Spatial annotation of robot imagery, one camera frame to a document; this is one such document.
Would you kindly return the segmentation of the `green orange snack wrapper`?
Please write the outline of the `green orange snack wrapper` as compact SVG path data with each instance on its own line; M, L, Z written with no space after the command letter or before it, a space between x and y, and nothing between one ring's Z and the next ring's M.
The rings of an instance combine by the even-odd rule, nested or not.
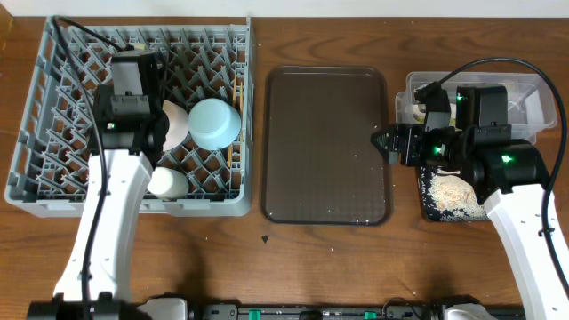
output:
M425 121L425 116L424 115L413 115L413 119L418 123L423 123ZM453 116L450 118L449 124L452 127L454 127L456 125L456 119Z

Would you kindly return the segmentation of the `light blue bowl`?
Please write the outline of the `light blue bowl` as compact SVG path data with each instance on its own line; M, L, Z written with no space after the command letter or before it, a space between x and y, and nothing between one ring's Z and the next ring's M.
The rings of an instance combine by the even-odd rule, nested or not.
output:
M241 116L236 111L234 133L229 133L229 118L232 107L224 100L209 98L199 101L188 114L189 134L202 149L216 151L227 148L233 137L241 130Z

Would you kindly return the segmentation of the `white bowl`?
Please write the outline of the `white bowl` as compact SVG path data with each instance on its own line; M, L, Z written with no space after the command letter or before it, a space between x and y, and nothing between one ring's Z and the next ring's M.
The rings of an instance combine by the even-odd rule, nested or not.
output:
M182 144L188 137L188 113L184 108L169 100L164 101L163 111L169 123L163 151L168 151Z

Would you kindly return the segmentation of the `white cup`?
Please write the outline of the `white cup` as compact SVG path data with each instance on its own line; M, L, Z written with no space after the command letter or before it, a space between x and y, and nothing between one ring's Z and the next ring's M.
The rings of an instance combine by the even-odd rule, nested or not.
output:
M148 191L158 198L180 199L187 195L189 182L182 172L157 167L152 173Z

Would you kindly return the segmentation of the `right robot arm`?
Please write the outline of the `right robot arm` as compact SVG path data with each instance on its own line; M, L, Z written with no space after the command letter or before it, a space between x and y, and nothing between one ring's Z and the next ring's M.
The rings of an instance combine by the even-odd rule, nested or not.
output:
M568 247L556 220L553 179L538 149L515 139L502 85L460 86L452 108L439 83L415 93L421 124L391 124L371 136L389 164L457 172L497 230L528 319L566 319L562 271Z

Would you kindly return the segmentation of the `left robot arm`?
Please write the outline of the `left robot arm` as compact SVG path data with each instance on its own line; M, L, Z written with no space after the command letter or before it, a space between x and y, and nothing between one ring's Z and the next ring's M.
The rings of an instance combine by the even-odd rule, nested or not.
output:
M100 85L89 108L89 177L76 241L52 299L30 304L29 319L148 319L130 301L133 239L169 122L155 50L130 50L110 61L112 85Z

